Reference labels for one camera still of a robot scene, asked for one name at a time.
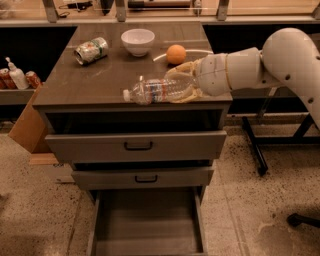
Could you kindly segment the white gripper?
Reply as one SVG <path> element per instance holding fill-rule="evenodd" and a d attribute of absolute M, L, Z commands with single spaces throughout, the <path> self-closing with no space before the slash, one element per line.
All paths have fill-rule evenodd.
<path fill-rule="evenodd" d="M 196 76 L 199 87 L 196 88 L 192 85 L 174 87 L 170 91 L 169 101 L 171 103 L 188 103 L 202 98 L 203 92 L 211 96 L 230 92 L 226 60 L 226 54 L 209 54 L 202 59 L 189 61 L 168 70 L 165 74 L 168 79 Z"/>

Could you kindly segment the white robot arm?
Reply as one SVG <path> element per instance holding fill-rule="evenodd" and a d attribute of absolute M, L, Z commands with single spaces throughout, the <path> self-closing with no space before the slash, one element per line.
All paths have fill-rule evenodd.
<path fill-rule="evenodd" d="M 296 28 L 276 31 L 261 49 L 209 54 L 169 70 L 166 77 L 189 77 L 210 96 L 286 86 L 320 127 L 320 52 L 311 38 Z"/>

